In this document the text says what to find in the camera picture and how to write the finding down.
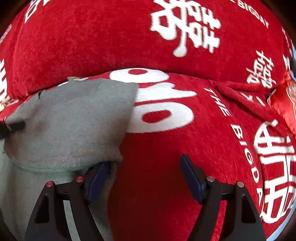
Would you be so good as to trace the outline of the grey knit garment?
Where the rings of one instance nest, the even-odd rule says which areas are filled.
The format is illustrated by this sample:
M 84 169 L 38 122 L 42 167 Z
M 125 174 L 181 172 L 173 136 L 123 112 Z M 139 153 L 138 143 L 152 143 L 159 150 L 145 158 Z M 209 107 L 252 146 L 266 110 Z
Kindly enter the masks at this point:
M 34 205 L 47 181 L 66 183 L 111 161 L 99 199 L 90 209 L 105 240 L 112 240 L 107 200 L 122 160 L 136 83 L 109 79 L 70 80 L 22 103 L 6 120 L 24 120 L 24 129 L 1 142 L 1 214 L 18 240 L 25 237 Z

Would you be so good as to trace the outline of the red bed blanket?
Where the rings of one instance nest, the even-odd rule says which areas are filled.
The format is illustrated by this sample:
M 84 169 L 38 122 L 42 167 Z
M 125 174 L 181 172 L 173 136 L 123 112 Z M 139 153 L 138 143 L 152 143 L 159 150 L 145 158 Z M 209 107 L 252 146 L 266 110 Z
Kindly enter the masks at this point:
M 263 91 L 154 69 L 101 77 L 138 85 L 107 200 L 112 240 L 188 237 L 201 206 L 181 154 L 219 181 L 244 182 L 266 238 L 283 235 L 295 209 L 295 139 Z

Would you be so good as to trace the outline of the large red pillow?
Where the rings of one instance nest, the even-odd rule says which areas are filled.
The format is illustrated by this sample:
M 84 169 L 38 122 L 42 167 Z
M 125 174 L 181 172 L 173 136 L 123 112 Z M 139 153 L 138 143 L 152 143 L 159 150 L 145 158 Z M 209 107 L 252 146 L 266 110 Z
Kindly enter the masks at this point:
M 30 1 L 1 37 L 1 102 L 132 67 L 273 88 L 291 57 L 260 1 Z

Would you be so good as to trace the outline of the red satin embroidered cushion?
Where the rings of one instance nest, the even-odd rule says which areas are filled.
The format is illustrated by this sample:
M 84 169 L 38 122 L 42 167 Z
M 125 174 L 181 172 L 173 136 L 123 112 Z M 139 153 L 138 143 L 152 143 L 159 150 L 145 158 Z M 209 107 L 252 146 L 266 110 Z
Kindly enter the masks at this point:
M 267 103 L 285 120 L 295 137 L 295 81 L 287 80 L 279 85 L 271 93 Z

